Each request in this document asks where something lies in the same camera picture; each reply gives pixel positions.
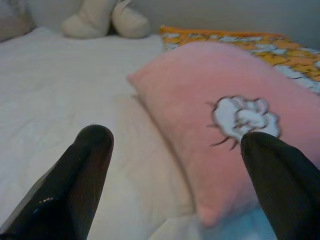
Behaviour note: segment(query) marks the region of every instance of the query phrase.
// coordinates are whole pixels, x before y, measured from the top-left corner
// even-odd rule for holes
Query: pink pillow
[[[195,42],[129,76],[179,156],[205,226],[258,205],[240,154],[247,132],[279,137],[320,166],[320,99],[236,47]]]

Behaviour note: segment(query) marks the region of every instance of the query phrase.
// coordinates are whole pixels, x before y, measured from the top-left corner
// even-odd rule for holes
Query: white pillow
[[[167,219],[194,213],[192,197],[176,158],[139,102],[121,95],[112,108],[114,150],[88,239],[148,239]]]

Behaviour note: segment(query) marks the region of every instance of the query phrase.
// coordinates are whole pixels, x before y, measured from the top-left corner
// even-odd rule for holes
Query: white stuffed toy
[[[131,0],[84,0],[78,13],[62,23],[67,37],[89,39],[108,34],[111,19],[115,30],[126,38],[144,38],[150,34],[148,19],[129,6]]]

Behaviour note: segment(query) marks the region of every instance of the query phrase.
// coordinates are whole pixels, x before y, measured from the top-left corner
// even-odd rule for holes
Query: orange patterned pillow
[[[191,42],[227,43],[264,60],[296,83],[320,95],[320,51],[290,41],[286,36],[262,32],[192,30],[163,26],[165,50]]]

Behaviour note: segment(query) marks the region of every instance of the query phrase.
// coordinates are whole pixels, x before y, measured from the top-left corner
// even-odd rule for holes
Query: bed
[[[274,240],[260,208],[203,228],[175,157],[127,75],[163,52],[161,38],[74,40],[38,27],[0,44],[0,222],[77,133],[115,136],[88,239]]]

